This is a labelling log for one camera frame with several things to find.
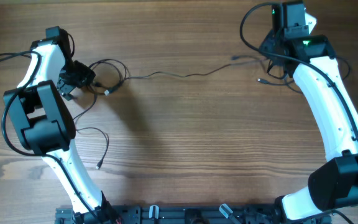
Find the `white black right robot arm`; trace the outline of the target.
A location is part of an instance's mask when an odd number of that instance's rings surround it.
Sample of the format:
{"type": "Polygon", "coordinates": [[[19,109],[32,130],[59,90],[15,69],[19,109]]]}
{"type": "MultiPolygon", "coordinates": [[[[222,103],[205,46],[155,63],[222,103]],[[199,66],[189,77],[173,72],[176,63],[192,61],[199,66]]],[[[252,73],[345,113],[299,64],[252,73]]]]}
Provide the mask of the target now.
{"type": "Polygon", "coordinates": [[[283,68],[305,96],[323,139],[326,163],[301,190],[280,200],[283,219],[300,221],[358,205],[358,114],[336,53],[302,1],[273,2],[272,29],[258,51],[283,68]]]}

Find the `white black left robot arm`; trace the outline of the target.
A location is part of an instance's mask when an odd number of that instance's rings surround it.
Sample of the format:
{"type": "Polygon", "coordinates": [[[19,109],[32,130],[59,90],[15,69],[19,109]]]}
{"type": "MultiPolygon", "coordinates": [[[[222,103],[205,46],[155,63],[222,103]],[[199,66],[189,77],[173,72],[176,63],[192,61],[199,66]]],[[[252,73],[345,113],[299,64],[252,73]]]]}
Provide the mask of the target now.
{"type": "Polygon", "coordinates": [[[94,71],[72,59],[72,36],[60,27],[46,29],[46,38],[32,43],[32,60],[17,88],[4,93],[6,120],[13,124],[23,155],[42,158],[62,183],[72,203],[75,223],[102,223],[105,198],[91,180],[75,145],[76,126],[65,100],[75,88],[90,84],[94,71]]]}

